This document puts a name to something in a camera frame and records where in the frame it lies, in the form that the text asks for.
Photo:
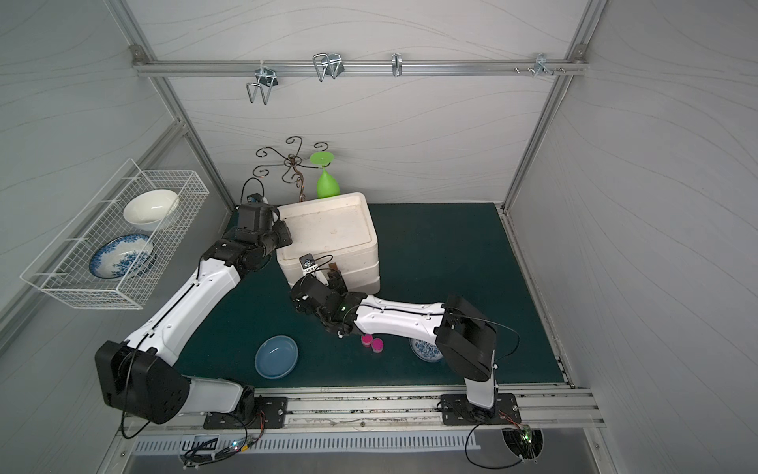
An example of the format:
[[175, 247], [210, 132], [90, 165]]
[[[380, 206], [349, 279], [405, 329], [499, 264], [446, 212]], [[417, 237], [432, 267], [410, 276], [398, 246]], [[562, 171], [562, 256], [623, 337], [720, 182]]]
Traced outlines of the white three-drawer cabinet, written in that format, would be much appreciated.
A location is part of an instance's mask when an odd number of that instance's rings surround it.
[[292, 237], [291, 245], [276, 251], [290, 286], [303, 277], [299, 258], [310, 254], [324, 267], [336, 265], [352, 292], [379, 292], [378, 237], [363, 194], [292, 203], [278, 210]]

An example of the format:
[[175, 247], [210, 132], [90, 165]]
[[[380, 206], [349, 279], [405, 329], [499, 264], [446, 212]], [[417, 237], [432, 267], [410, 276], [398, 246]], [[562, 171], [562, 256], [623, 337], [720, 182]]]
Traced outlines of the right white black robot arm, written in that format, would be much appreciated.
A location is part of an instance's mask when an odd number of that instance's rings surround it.
[[429, 304], [383, 300], [350, 292], [338, 271], [328, 272], [325, 282], [303, 276], [289, 296], [296, 311], [316, 316], [340, 338], [353, 333], [390, 335], [434, 345], [448, 367], [464, 379], [468, 403], [495, 412], [497, 329], [466, 299], [452, 296], [444, 303]]

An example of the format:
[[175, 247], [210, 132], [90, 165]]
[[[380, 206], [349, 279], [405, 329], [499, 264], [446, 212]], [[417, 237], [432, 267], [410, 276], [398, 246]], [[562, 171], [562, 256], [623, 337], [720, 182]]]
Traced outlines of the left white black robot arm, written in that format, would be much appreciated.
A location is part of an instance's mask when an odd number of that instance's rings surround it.
[[107, 406], [155, 425], [177, 416], [218, 413], [249, 424], [253, 387], [191, 377], [177, 363], [191, 336], [243, 278], [260, 270], [292, 237], [277, 207], [243, 203], [238, 221], [199, 258], [195, 272], [146, 323], [124, 341], [104, 343], [95, 355]]

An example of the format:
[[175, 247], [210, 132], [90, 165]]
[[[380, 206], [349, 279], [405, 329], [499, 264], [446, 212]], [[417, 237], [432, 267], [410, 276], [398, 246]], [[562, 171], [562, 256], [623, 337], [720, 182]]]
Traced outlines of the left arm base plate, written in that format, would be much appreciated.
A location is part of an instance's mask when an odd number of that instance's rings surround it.
[[230, 413], [211, 412], [205, 416], [205, 430], [232, 430], [264, 427], [265, 430], [281, 429], [287, 415], [288, 398], [247, 395]]

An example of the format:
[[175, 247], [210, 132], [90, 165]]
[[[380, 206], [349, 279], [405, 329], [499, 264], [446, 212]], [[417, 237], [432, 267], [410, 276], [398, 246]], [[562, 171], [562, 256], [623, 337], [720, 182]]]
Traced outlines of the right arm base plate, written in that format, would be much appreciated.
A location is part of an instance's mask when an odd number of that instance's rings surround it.
[[437, 402], [444, 426], [475, 425], [520, 426], [521, 414], [515, 396], [503, 393], [495, 397], [495, 408], [486, 410], [471, 404], [465, 394], [442, 394]]

